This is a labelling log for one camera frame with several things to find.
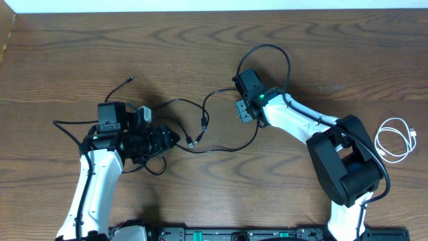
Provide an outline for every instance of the white wall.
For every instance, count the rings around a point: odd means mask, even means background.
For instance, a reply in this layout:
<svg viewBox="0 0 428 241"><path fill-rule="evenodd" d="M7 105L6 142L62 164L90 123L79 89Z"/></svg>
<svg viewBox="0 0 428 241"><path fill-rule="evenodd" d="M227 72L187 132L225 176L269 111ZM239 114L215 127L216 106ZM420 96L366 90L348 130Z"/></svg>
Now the white wall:
<svg viewBox="0 0 428 241"><path fill-rule="evenodd" d="M5 0L16 13L428 8L428 0Z"/></svg>

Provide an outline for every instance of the wooden table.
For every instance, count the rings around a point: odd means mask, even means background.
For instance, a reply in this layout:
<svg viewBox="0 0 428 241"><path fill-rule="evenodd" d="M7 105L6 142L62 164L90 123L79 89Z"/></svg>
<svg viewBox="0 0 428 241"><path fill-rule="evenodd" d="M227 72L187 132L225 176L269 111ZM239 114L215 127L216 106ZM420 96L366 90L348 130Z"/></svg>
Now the wooden table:
<svg viewBox="0 0 428 241"><path fill-rule="evenodd" d="M53 240L64 222L80 164L76 145L53 119L96 119L97 104L129 76L135 80L112 100L202 103L208 93L233 87L240 59L261 43L289 53L289 93L309 107L356 115L372 138L392 116L416 128L416 150L387 165L391 192L369 205L366 223L428 239L428 10L19 15L0 69L0 239ZM251 66L268 86L282 86L285 64L279 52L260 50L243 70ZM251 138L255 123L239 122L238 99L236 92L209 99L211 122L196 149L238 147ZM161 113L180 118L193 138L201 131L194 106L176 102ZM79 139L88 128L68 127ZM383 141L403 150L396 136ZM160 177L144 170L120 177L111 225L143 218L286 227L329 219L330 200L307 148L279 129L261 130L237 153L174 148L166 156ZM125 169L131 168L129 161Z"/></svg>

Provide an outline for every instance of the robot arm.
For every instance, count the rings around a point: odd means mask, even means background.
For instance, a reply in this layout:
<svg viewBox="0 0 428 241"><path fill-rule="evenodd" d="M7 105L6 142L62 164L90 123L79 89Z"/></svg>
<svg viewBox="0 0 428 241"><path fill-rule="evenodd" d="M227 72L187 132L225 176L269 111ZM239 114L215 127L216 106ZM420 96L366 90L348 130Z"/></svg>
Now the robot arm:
<svg viewBox="0 0 428 241"><path fill-rule="evenodd" d="M354 240L360 205L370 199L377 189L381 172L371 156L357 143L307 116L342 127L371 144L360 120L352 115L339 119L320 114L296 102L289 94L285 94L285 102L284 93L276 87L268 90L252 69L232 80L243 97L235 103L241 122L260 120L264 123L263 127L271 125L283 129L307 145L318 181L332 200L328 229L339 241ZM350 147L351 154L341 159L337 152ZM359 230L360 234L364 232L363 222Z"/></svg>
<svg viewBox="0 0 428 241"><path fill-rule="evenodd" d="M80 233L84 240L109 240L108 225L114 190L125 159L145 166L146 162L172 148L180 140L166 125L146 127L151 121L150 109L144 107L134 113L125 111L122 102L107 102L98 105L98 125L84 138L80 153L88 152L93 165L87 194L82 198L88 180L88 162L80 158L80 177L72 206L57 234L57 241L77 240L76 222L81 220ZM82 215L77 218L82 202ZM114 235L115 241L141 240L147 238L141 226L122 228Z"/></svg>

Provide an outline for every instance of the metal bracket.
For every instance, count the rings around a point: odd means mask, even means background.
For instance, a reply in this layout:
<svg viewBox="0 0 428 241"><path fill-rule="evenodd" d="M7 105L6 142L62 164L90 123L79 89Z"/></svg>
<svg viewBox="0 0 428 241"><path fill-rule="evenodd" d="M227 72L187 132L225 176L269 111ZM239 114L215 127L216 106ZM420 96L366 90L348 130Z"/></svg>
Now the metal bracket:
<svg viewBox="0 0 428 241"><path fill-rule="evenodd" d="M243 100L239 100L235 102L235 108L241 123L248 123L253 120L253 117L251 117L251 115L248 114L247 107Z"/></svg>

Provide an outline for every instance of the white cable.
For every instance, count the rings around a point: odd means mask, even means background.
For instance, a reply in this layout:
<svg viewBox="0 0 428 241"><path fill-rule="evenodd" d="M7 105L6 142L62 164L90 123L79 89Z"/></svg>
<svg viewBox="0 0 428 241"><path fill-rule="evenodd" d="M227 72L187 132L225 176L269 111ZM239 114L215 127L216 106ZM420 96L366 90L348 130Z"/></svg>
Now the white cable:
<svg viewBox="0 0 428 241"><path fill-rule="evenodd" d="M399 120L399 121L403 122L404 126L406 127L409 139L407 139L399 130L397 130L395 128L383 127L387 122L392 121L392 120ZM383 131L390 131L390 132L399 134L403 138L404 142L406 143L406 148L407 148L406 152L404 152L403 154L397 155L397 154L391 153L390 151L386 150L381 145L381 142L379 141L379 134ZM374 146L376 147L377 153L379 153L379 155L381 156L381 158L384 161L386 161L387 163L399 163L400 161L404 160L404 158L406 158L407 155L411 151L413 151L413 149L415 149L415 147L416 147L416 131L413 128L409 128L407 126L407 123L401 118L397 118L397 117L389 118L381 124L381 127L379 127L379 130L376 133L376 137L374 138ZM386 156L387 154L392 155L393 157L401 157L401 158L398 161L388 161L384 158L384 156Z"/></svg>

